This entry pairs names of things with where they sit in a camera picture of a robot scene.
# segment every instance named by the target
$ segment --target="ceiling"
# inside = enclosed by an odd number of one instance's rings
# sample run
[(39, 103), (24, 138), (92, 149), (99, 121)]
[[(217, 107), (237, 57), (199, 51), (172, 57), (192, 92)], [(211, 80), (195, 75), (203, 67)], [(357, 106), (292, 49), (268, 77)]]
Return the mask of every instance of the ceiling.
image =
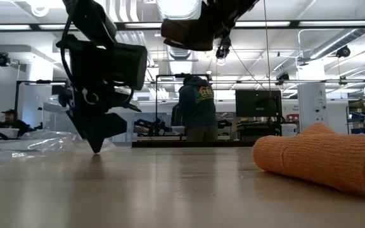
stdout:
[[(32, 13), (30, 4), (25, 1), (0, 0), (0, 24), (1, 23), (65, 23), (67, 14), (65, 12), (61, 0), (46, 0), (49, 4), (49, 12), (46, 16), (38, 17)], [(173, 1), (178, 4), (184, 4), (181, 0)], [(138, 0), (136, 3), (136, 12), (127, 6), (127, 16), (120, 19), (121, 4), (130, 4), (136, 0), (97, 0), (107, 9), (114, 21), (133, 20), (135, 16), (142, 22), (161, 21), (155, 0)], [(361, 0), (266, 0), (266, 11), (264, 14), (264, 4), (260, 1), (253, 10), (243, 15), (240, 20), (351, 20), (365, 19), (365, 1)], [(299, 35), (298, 30), (234, 30), (231, 33), (232, 48), (230, 54), (226, 58), (225, 64), (217, 63), (213, 52), (198, 52), (195, 58), (190, 61), (192, 63), (192, 73), (212, 72), (214, 80), (267, 80), (267, 76), (271, 73), (273, 79), (280, 73), (280, 69), (273, 71), (285, 60), (285, 70), (290, 74), (291, 79), (297, 78), (297, 67), (295, 59), (288, 56), (298, 56), (298, 50), (310, 51), (319, 47), (328, 40), (336, 39), (342, 30), (307, 30)], [(80, 32), (75, 32), (76, 36), (85, 39)], [(122, 34), (131, 37), (129, 32), (119, 32), (117, 39)], [(159, 71), (164, 73), (168, 69), (169, 55), (167, 48), (163, 45), (163, 38), (159, 36), (159, 31), (141, 32), (144, 37), (146, 47), (151, 53), (151, 60), (160, 66)], [(60, 55), (54, 50), (53, 44), (60, 38), (60, 33), (54, 32), (0, 32), (0, 46), (2, 45), (27, 45), (32, 49), (45, 55), (45, 59), (60, 67)], [(267, 53), (267, 37), (270, 51)], [(324, 68), (326, 79), (338, 79), (339, 75), (351, 76), (353, 79), (365, 79), (365, 35), (356, 39), (349, 44), (352, 54), (348, 58), (324, 58)], [(64, 74), (57, 73), (58, 77), (64, 77)], [(221, 97), (232, 97), (232, 89), (241, 88), (257, 88), (257, 84), (214, 84), (214, 88), (218, 90), (227, 90), (219, 92), (225, 94)], [(142, 96), (147, 96), (150, 91), (146, 86), (142, 90)], [(161, 85), (172, 97), (175, 91), (175, 85)], [(338, 84), (328, 84), (328, 91), (339, 88)], [(348, 85), (343, 92), (356, 92), (365, 87), (365, 84)], [(288, 94), (296, 92), (294, 88), (285, 91)]]

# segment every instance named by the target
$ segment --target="camera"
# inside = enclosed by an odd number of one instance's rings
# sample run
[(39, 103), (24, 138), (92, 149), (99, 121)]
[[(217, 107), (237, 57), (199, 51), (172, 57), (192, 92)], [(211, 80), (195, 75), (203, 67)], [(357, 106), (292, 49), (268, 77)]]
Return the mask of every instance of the camera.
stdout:
[(8, 53), (0, 53), (0, 67), (9, 67), (11, 65), (11, 59), (8, 57)]

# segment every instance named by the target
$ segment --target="seated person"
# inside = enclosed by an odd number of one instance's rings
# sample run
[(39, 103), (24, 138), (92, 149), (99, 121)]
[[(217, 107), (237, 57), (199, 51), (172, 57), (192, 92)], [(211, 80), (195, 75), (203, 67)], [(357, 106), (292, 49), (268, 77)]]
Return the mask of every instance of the seated person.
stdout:
[(18, 120), (15, 110), (3, 111), (5, 114), (5, 121), (0, 123), (0, 128), (12, 128), (19, 129), (18, 137), (23, 136), (26, 132), (30, 130), (30, 126), (25, 122)]
[(217, 141), (218, 128), (214, 91), (208, 81), (187, 76), (179, 91), (182, 124), (187, 130), (188, 142)]

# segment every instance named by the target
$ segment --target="hood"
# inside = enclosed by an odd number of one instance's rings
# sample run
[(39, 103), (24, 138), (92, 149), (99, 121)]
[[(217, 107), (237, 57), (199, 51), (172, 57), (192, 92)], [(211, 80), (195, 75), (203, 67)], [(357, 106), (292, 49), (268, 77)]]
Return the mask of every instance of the hood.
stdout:
[(208, 81), (196, 76), (187, 82), (187, 86), (209, 86)]

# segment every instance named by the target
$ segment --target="cap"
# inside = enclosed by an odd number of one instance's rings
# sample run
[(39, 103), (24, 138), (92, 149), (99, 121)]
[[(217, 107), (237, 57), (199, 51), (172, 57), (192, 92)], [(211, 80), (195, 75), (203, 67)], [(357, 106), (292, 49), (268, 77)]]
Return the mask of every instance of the cap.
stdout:
[(1, 113), (4, 113), (4, 114), (14, 114), (14, 115), (16, 115), (16, 111), (13, 110), (13, 109), (9, 109), (9, 110), (6, 110), (6, 111), (2, 111)]

